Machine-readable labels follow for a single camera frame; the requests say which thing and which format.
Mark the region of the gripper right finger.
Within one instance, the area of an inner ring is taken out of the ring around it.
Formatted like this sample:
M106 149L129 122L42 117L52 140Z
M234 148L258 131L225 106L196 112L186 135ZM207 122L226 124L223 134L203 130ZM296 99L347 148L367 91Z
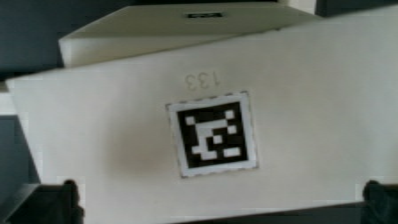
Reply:
M398 219L398 184L370 180L363 190L363 219Z

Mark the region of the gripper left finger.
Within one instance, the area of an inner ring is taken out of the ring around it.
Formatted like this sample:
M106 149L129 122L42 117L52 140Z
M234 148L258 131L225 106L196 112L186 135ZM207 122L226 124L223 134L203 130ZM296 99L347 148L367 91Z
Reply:
M79 186L24 184L0 204L0 224L84 224Z

